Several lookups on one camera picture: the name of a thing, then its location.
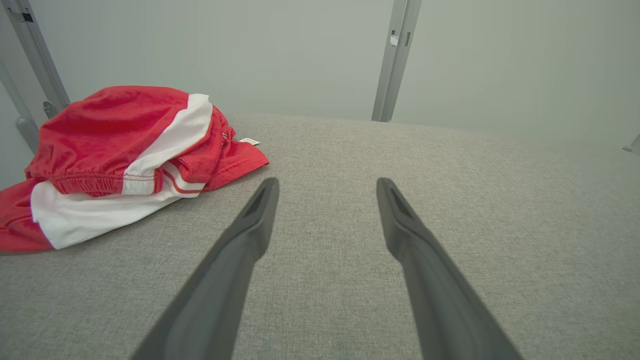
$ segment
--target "metal frame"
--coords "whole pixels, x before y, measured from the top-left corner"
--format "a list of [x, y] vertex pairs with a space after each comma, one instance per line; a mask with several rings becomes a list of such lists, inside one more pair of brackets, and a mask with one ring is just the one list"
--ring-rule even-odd
[[372, 121], [389, 122], [394, 114], [421, 5], [422, 0], [394, 1]]
[[29, 0], [0, 0], [49, 103], [52, 115], [70, 104]]

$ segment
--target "gray fabric surface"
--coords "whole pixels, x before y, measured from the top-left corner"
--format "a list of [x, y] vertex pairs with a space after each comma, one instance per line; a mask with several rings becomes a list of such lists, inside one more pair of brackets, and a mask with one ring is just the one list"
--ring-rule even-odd
[[640, 357], [640, 158], [434, 127], [231, 116], [271, 164], [69, 249], [0, 258], [2, 359], [132, 354], [258, 184], [280, 179], [237, 359], [415, 359], [375, 181], [392, 178], [526, 359]]

